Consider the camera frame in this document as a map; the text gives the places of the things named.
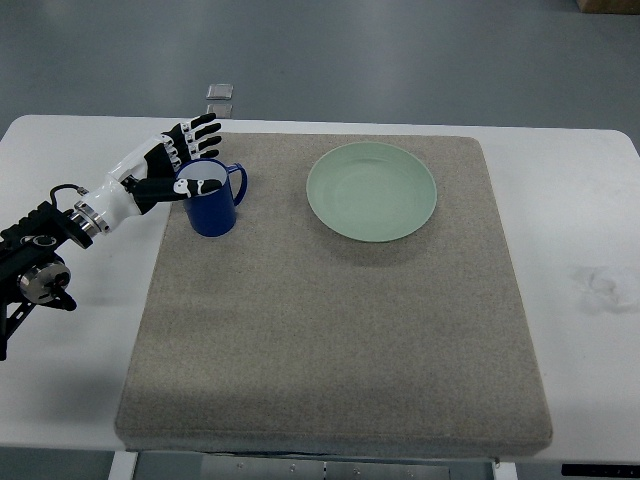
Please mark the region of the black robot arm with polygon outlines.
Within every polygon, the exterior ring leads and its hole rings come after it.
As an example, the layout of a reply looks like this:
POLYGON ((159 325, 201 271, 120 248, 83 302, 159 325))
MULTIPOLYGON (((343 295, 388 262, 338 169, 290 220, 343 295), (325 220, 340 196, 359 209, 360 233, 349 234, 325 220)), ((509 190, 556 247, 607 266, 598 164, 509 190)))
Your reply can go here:
POLYGON ((73 209, 58 209, 56 194, 75 184, 61 184, 49 199, 1 232, 1 359, 8 341, 37 306, 73 311, 76 301, 66 292, 71 273, 57 249, 71 240, 86 249, 92 245, 91 226, 73 209))

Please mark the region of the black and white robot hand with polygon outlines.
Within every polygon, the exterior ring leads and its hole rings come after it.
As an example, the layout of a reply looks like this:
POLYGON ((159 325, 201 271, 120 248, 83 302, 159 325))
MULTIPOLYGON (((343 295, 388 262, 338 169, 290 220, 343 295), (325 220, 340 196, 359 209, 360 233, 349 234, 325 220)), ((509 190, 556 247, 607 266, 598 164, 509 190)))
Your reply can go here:
POLYGON ((103 184, 81 196, 71 219, 90 236, 108 234, 124 220, 158 203, 204 196, 222 188, 213 177, 179 179, 181 168, 217 155, 221 124, 213 113, 181 121, 152 136, 106 174, 103 184))

